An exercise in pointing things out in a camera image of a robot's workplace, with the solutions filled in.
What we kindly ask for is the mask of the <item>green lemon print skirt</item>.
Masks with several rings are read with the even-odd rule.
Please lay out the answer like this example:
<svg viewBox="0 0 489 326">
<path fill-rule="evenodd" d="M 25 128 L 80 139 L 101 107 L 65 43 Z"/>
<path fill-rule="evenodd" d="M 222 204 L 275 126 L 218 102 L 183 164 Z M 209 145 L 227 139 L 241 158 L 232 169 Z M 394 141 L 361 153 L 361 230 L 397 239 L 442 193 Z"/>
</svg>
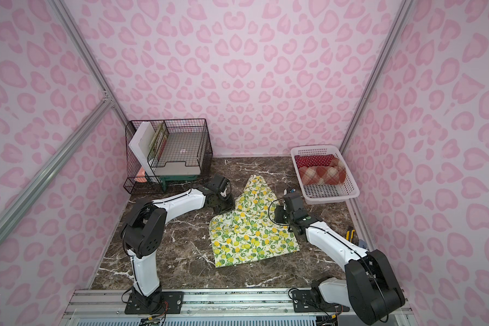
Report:
<svg viewBox="0 0 489 326">
<path fill-rule="evenodd" d="M 272 222 L 278 199 L 265 179 L 249 178 L 235 209 L 214 217 L 209 235 L 217 268 L 248 264 L 300 250 L 289 228 Z"/>
</svg>

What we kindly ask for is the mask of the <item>white plastic basket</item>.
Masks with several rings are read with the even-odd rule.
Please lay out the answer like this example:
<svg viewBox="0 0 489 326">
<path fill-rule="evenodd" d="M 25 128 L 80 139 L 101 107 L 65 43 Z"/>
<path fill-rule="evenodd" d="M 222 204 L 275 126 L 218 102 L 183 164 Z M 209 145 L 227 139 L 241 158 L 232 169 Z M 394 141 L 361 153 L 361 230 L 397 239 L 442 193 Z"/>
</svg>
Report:
<svg viewBox="0 0 489 326">
<path fill-rule="evenodd" d="M 299 172 L 294 156 L 311 156 L 311 155 L 328 155 L 333 154 L 338 160 L 341 160 L 347 171 L 346 181 L 337 186 L 304 186 L 299 176 Z M 291 149 L 291 158 L 296 170 L 297 179 L 302 189 L 303 197 L 309 205 L 321 205 L 333 202 L 343 202 L 351 198 L 357 198 L 360 195 L 359 187 L 355 182 L 349 167 L 346 165 L 339 149 L 333 145 L 309 145 Z"/>
</svg>

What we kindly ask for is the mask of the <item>red polka dot skirt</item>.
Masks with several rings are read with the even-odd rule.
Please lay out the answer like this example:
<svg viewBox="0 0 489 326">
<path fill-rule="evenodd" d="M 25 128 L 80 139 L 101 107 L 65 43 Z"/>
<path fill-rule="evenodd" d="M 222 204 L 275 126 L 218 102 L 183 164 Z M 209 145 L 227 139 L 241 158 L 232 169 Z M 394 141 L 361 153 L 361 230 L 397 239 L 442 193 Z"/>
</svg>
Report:
<svg viewBox="0 0 489 326">
<path fill-rule="evenodd" d="M 333 154 L 328 155 L 311 155 L 311 156 L 294 156 L 297 168 L 302 167 L 328 167 L 336 157 Z"/>
</svg>

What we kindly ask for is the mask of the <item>red plaid skirt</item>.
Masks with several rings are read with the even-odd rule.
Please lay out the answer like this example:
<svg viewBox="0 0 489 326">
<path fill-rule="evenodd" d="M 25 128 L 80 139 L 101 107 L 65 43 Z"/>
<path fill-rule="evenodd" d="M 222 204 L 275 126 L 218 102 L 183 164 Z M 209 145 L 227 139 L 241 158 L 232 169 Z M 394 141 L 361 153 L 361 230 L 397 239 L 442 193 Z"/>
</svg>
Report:
<svg viewBox="0 0 489 326">
<path fill-rule="evenodd" d="M 337 158 L 328 165 L 301 167 L 298 172 L 304 186 L 337 186 L 344 183 L 347 176 L 345 164 Z"/>
</svg>

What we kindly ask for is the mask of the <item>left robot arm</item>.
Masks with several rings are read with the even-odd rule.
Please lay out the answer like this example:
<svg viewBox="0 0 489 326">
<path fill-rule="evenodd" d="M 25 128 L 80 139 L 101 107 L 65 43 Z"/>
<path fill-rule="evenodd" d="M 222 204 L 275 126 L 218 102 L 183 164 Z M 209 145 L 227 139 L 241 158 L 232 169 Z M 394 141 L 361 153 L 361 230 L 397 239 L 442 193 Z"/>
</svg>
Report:
<svg viewBox="0 0 489 326">
<path fill-rule="evenodd" d="M 134 291 L 144 298 L 160 288 L 156 251 L 162 242 L 168 222 L 186 213 L 212 209 L 215 215 L 235 207 L 231 181 L 215 175 L 208 183 L 162 199 L 138 200 L 126 217 L 120 237 L 133 268 Z"/>
</svg>

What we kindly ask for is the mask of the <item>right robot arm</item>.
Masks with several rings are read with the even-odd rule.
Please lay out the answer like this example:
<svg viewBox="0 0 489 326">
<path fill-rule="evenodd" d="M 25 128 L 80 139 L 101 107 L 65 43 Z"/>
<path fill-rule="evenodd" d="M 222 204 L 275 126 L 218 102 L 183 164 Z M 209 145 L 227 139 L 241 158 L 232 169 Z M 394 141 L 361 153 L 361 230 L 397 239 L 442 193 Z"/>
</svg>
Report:
<svg viewBox="0 0 489 326">
<path fill-rule="evenodd" d="M 369 251 L 333 231 L 325 221 L 311 215 L 294 189 L 286 190 L 282 205 L 274 210 L 274 222 L 287 226 L 308 243 L 323 251 L 345 273 L 345 280 L 331 277 L 314 282 L 305 296 L 296 296 L 319 311 L 348 307 L 366 325 L 384 321 L 406 304 L 403 290 L 383 252 Z"/>
</svg>

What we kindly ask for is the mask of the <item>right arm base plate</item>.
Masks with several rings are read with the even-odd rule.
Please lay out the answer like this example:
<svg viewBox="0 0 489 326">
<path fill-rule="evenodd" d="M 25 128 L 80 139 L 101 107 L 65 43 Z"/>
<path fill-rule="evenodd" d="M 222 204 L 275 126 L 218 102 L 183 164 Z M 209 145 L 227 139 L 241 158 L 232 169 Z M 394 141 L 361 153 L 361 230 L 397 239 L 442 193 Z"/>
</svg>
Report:
<svg viewBox="0 0 489 326">
<path fill-rule="evenodd" d="M 330 304 L 318 298 L 313 290 L 291 288 L 287 294 L 292 301 L 294 312 L 297 313 L 326 312 L 336 314 L 342 311 L 337 304 Z"/>
</svg>

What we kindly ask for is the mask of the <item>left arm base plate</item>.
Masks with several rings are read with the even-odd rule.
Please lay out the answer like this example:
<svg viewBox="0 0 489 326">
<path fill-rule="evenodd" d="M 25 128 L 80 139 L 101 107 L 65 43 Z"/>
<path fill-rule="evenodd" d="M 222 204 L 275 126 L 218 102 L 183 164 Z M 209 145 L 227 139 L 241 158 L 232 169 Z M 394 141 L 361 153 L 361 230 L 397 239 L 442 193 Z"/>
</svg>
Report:
<svg viewBox="0 0 489 326">
<path fill-rule="evenodd" d="M 163 291 L 145 297 L 135 289 L 132 290 L 126 307 L 125 315 L 177 315 L 183 306 L 184 293 L 182 291 Z"/>
</svg>

